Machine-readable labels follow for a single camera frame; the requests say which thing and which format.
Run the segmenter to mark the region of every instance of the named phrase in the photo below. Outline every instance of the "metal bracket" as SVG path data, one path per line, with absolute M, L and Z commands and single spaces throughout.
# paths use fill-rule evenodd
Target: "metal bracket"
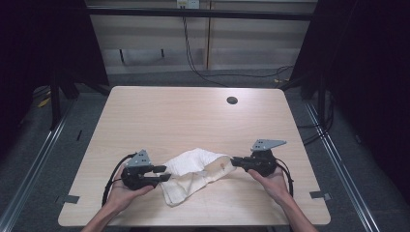
M 57 199 L 55 200 L 55 203 L 64 205 L 64 203 L 72 203 L 76 204 L 78 202 L 79 196 L 73 196 L 73 195 L 62 195 L 58 196 Z
M 136 153 L 127 163 L 126 167 L 137 167 L 137 166 L 149 166 L 151 165 L 151 160 L 148 157 L 147 151 L 141 150 Z
M 250 148 L 250 150 L 253 151 L 253 152 L 266 151 L 266 150 L 270 150 L 274 147 L 277 147 L 277 146 L 280 146 L 280 145 L 283 145 L 283 144 L 286 144 L 286 141 L 284 141 L 284 140 L 258 139 L 253 144 L 252 148 Z
M 310 197 L 312 199 L 316 198 L 323 198 L 325 201 L 332 200 L 332 196 L 329 193 L 322 193 L 320 190 L 319 191 L 311 191 L 310 192 Z

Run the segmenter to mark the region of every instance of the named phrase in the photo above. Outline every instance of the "towel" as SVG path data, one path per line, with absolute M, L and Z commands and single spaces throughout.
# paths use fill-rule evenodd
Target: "towel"
M 217 181 L 236 169 L 230 156 L 216 154 L 200 148 L 187 151 L 164 164 L 170 173 L 167 182 L 161 182 L 165 202 L 169 206 L 183 203 L 190 195 Z

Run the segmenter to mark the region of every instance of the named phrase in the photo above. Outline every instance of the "table top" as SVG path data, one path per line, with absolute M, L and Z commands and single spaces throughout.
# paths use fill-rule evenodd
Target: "table top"
M 230 104 L 227 98 L 238 102 Z M 305 147 L 281 90 L 202 87 L 112 89 L 59 217 L 63 226 L 85 225 L 101 207 L 103 189 L 118 161 L 145 149 L 161 165 L 195 148 L 247 157 L 256 139 L 286 140 L 273 149 L 290 169 L 294 197 L 313 224 L 330 215 Z M 160 186 L 136 198 L 110 222 L 122 226 L 240 226 L 287 224 L 287 219 L 242 168 L 191 195 L 176 207 L 165 204 Z

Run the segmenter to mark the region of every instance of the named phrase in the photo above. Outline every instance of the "finger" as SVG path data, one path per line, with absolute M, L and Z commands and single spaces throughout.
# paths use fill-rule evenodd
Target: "finger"
M 283 171 L 280 167 L 277 167 L 275 171 L 268 177 L 276 177 L 276 176 L 283 176 Z
M 248 173 L 255 181 L 259 182 L 260 184 L 263 185 L 266 182 L 266 179 L 263 176 L 261 176 L 259 172 L 250 169 L 248 170 Z
M 134 195 L 135 195 L 135 196 L 145 195 L 145 194 L 147 194 L 149 191 L 151 191 L 152 189 L 154 189 L 153 186 L 146 186 L 146 187 L 140 188 L 140 189 L 138 189 L 138 190 L 135 190 L 135 191 L 134 191 Z

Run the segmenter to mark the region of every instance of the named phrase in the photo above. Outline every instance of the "wire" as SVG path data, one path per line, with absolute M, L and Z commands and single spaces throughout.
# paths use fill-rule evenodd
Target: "wire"
M 236 73 L 232 73 L 232 74 L 203 74 L 203 73 L 199 73 L 199 71 L 196 69 L 195 64 L 193 63 L 193 58 L 190 52 L 190 40 L 189 40 L 189 36 L 188 36 L 188 29 L 187 29 L 187 19 L 185 17 L 183 17 L 183 22 L 184 22 L 184 33 L 185 33 L 185 44 L 186 44 L 186 53 L 187 53 L 187 59 L 188 59 L 188 64 L 190 65 L 190 69 L 197 74 L 199 77 L 201 77 L 203 80 L 206 80 L 208 82 L 214 83 L 214 84 L 218 84 L 220 86 L 223 87 L 228 87 L 227 85 L 224 85 L 222 83 L 210 80 L 206 77 L 213 77 L 213 76 L 244 76 L 244 77 L 253 77 L 253 78 L 265 78 L 265 77 L 271 77 L 271 76 L 277 76 L 280 73 L 283 73 L 285 71 L 287 71 L 288 69 L 293 68 L 294 66 L 282 66 L 279 67 L 275 73 L 272 74 L 266 74 L 266 75 L 250 75 L 250 74 L 236 74 Z M 278 84 L 275 86 L 275 88 L 278 88 L 278 86 L 280 85 L 280 79 L 278 77 Z
M 326 125 L 322 125 L 322 127 L 324 128 L 324 130 L 322 130 L 321 132 L 319 132 L 319 134 L 315 134 L 309 138 L 304 139 L 304 145 L 307 146 L 308 144 L 316 141 L 318 138 L 321 138 L 323 136 L 325 136 L 329 130 L 331 129 L 332 125 L 333 125 L 333 121 L 335 118 L 335 110 L 334 110 L 334 104 L 335 104 L 335 99 L 333 97 L 333 95 L 330 95 L 330 104 L 329 104 L 329 109 L 328 109 L 328 119 L 326 120 Z
M 328 118 L 326 119 L 326 125 L 328 125 L 331 122 L 331 120 L 333 120 L 332 117 L 333 117 L 333 112 L 332 112 L 332 114 L 328 115 Z M 298 129 L 311 129 L 311 128 L 316 128 L 316 127 L 319 127 L 319 126 L 320 126 L 320 124 L 310 124 L 310 125 L 302 125 L 302 126 L 296 126 L 296 127 Z
M 357 4 L 358 4 L 358 0 L 355 1 L 354 6 L 353 6 L 353 8 L 352 8 L 353 10 L 356 9 Z M 349 22 L 350 22 L 351 19 L 352 19 L 352 15 L 353 15 L 353 12 L 354 12 L 353 10 L 350 11 L 349 16 L 348 16 L 348 19 L 347 19 L 347 22 L 344 24 L 344 27 L 343 27 L 343 29 L 342 29 L 341 36 L 339 37 L 339 40 L 337 40 L 335 52 L 333 52 L 333 55 L 329 55 L 329 56 L 332 56 L 332 57 L 329 57 L 329 59 L 328 59 L 328 60 L 330 60 L 330 63 L 329 63 L 329 65 L 328 65 L 328 70 L 331 68 L 332 64 L 333 64 L 333 63 L 335 62 L 335 60 L 336 60 L 337 51 L 338 51 L 339 48 L 340 48 L 342 38 L 343 38 L 344 35 L 346 34 L 347 27 L 348 27 L 348 25 L 349 25 Z M 312 143 L 313 141 L 315 141 L 315 140 L 318 139 L 319 137 L 323 137 L 326 133 L 328 133 L 328 131 L 329 131 L 330 128 L 332 127 L 333 118 L 334 118 L 333 103 L 334 103 L 334 99 L 333 99 L 333 96 L 331 96 L 331 105 L 330 105 L 330 107 L 332 108 L 332 110 L 331 110 L 331 111 L 332 111 L 332 112 L 331 112 L 332 118 L 331 118 L 331 121 L 330 121 L 330 125 L 329 125 L 329 126 L 324 125 L 324 126 L 325 126 L 324 131 L 321 132 L 321 133 L 319 133 L 318 135 L 314 136 L 310 141 L 304 142 L 304 145 L 305 145 L 305 146 L 307 146 L 308 144 Z
M 289 167 L 287 167 L 286 163 L 284 163 L 284 161 L 282 161 L 281 159 L 277 159 L 278 161 L 280 161 L 284 167 L 280 164 L 277 163 L 277 166 L 280 167 L 282 169 L 282 171 L 286 174 L 287 177 L 287 183 L 289 184 L 289 194 L 293 197 L 293 179 L 290 176 L 290 170 Z
M 123 162 L 125 160 L 132 158 L 134 155 L 135 154 L 127 155 L 126 157 L 122 158 L 121 161 L 118 162 L 117 166 L 115 166 L 114 171 L 112 171 L 111 177 L 109 178 L 108 182 L 106 183 L 105 190 L 104 190 L 103 195 L 102 195 L 102 206 L 105 205 L 105 203 L 106 203 L 106 198 L 108 197 L 109 189 L 111 189 L 112 183 L 121 180 L 121 179 L 118 179 L 118 180 L 112 181 L 112 179 L 115 176 L 115 173 L 117 173 L 118 168 L 121 166 L 121 164 L 123 164 Z

